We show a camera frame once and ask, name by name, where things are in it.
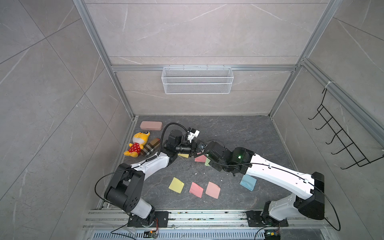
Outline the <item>green memo pad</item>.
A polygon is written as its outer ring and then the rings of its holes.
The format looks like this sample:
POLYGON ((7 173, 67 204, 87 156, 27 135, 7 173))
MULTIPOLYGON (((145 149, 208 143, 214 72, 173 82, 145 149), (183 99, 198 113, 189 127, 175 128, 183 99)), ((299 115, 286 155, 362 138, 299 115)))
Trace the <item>green memo pad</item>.
POLYGON ((211 161, 210 159, 206 158, 205 166, 209 167, 210 166, 210 161, 211 161))

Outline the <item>hot pink memo pad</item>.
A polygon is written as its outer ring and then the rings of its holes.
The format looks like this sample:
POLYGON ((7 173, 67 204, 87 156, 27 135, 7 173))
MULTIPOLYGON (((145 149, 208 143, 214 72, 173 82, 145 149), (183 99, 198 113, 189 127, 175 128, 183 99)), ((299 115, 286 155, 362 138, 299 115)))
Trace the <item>hot pink memo pad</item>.
POLYGON ((205 163, 206 160, 207 160, 207 157, 205 155, 200 155, 195 158, 195 162, 199 162, 199 163, 205 163))

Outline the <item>torn salmon page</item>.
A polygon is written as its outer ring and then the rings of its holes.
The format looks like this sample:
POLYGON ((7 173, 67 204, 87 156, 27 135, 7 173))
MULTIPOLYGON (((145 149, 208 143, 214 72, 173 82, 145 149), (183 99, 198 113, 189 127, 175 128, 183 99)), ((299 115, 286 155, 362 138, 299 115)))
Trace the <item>torn salmon page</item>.
POLYGON ((208 182, 208 185, 206 188, 206 195, 208 195, 214 199, 218 199, 219 195, 220 195, 220 191, 221 191, 221 188, 218 185, 216 185, 212 182, 208 182))

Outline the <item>torn yellow page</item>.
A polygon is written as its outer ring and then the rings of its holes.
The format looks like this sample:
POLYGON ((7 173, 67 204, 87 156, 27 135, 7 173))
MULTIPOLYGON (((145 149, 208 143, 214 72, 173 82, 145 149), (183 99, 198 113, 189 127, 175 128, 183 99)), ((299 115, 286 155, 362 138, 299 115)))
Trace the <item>torn yellow page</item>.
POLYGON ((184 188, 184 183, 177 178, 173 178, 171 184, 169 185, 169 189, 180 194, 184 188))

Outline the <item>torn hot pink page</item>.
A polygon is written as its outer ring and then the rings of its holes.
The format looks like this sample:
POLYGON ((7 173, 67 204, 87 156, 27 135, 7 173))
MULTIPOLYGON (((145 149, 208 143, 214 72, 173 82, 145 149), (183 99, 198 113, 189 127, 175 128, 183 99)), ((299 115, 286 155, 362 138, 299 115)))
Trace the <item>torn hot pink page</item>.
POLYGON ((200 187, 198 184, 192 182, 191 187, 189 190, 189 193, 193 194, 194 196, 201 198, 203 195, 204 189, 200 187))

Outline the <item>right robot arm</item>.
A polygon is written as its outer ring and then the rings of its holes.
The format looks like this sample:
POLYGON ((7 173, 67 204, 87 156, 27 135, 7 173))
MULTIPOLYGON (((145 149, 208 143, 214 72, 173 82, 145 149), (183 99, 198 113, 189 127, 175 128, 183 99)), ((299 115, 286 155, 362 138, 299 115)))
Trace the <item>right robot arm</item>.
POLYGON ((302 215, 312 220, 325 219, 325 177, 319 172, 305 174, 275 164, 251 150, 237 147, 233 151, 218 142, 199 144, 195 157, 205 156, 217 171, 256 177, 290 191, 277 201, 267 201, 261 213, 264 225, 277 226, 287 218, 302 215))

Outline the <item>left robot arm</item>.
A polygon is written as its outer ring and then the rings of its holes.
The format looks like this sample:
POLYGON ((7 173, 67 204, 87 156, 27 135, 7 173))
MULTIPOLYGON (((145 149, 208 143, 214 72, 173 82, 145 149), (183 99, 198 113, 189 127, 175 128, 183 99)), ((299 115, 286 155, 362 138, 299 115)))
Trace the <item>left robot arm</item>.
POLYGON ((198 151, 198 141, 195 138, 199 134, 198 130, 187 129, 179 123, 167 124, 163 129, 158 151, 136 164, 122 163, 116 171, 101 177, 101 180, 108 176, 112 178, 104 195, 99 195, 95 190, 96 195, 102 201, 147 221, 149 225, 155 218, 155 207, 141 198, 144 181, 172 164, 179 154, 195 157, 198 151))

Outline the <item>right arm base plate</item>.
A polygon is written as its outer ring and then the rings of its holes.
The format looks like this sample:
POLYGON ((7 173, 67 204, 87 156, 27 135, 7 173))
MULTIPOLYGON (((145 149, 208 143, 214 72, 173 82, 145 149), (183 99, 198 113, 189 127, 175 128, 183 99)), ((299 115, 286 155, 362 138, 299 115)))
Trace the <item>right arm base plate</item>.
POLYGON ((288 227, 287 219, 282 221, 275 220, 262 211, 246 211, 246 219, 249 227, 288 227))

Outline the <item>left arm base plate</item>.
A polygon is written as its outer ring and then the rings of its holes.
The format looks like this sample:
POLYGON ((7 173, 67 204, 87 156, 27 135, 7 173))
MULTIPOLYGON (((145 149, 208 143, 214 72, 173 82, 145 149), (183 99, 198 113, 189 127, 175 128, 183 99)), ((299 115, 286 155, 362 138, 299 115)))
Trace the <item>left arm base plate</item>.
POLYGON ((128 227, 136 227, 136 228, 154 228, 156 226, 160 228, 166 228, 168 226, 169 221, 169 212, 166 211, 155 211, 151 212, 147 218, 140 218, 137 215, 130 214, 128 227))

